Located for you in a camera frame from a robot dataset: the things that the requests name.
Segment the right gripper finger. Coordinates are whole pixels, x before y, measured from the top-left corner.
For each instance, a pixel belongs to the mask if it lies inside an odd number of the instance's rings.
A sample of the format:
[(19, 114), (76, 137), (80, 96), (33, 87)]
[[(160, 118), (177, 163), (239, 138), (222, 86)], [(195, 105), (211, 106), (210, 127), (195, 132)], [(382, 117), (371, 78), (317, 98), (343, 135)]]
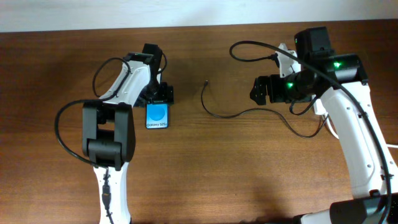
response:
[(266, 90), (260, 88), (253, 88), (249, 94), (250, 99), (257, 105), (266, 105), (266, 96)]
[(255, 93), (268, 93), (269, 85), (271, 84), (270, 76), (260, 76), (254, 81), (254, 92)]

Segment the blue Galaxy smartphone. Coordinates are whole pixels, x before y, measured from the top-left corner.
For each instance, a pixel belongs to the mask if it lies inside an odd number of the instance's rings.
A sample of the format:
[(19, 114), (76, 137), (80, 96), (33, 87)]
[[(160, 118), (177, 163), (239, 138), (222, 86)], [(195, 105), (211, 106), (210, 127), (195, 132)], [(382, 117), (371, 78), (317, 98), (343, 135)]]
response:
[(149, 104), (146, 106), (146, 128), (164, 129), (169, 126), (168, 104)]

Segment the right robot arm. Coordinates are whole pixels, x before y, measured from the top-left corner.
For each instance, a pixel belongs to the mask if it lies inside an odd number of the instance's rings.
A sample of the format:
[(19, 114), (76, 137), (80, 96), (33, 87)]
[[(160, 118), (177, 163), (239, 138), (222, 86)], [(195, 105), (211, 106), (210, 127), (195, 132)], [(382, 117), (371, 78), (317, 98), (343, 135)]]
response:
[(250, 97), (259, 105), (320, 100), (339, 137), (353, 195), (294, 222), (396, 223), (397, 164), (375, 117), (360, 58), (337, 55), (325, 27), (303, 30), (294, 39), (295, 50), (276, 48), (279, 74), (256, 78)]

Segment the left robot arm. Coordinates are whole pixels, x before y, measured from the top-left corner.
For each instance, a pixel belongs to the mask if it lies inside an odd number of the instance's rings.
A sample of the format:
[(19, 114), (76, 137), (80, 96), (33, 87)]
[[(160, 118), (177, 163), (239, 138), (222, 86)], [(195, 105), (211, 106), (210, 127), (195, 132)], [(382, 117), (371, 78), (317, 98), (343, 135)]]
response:
[(100, 223), (131, 223), (127, 204), (127, 170), (136, 148), (132, 109), (146, 110), (147, 129), (169, 126), (174, 89), (162, 81), (162, 49), (145, 44), (129, 52), (111, 88), (99, 102), (83, 105), (83, 154), (94, 163), (100, 200)]

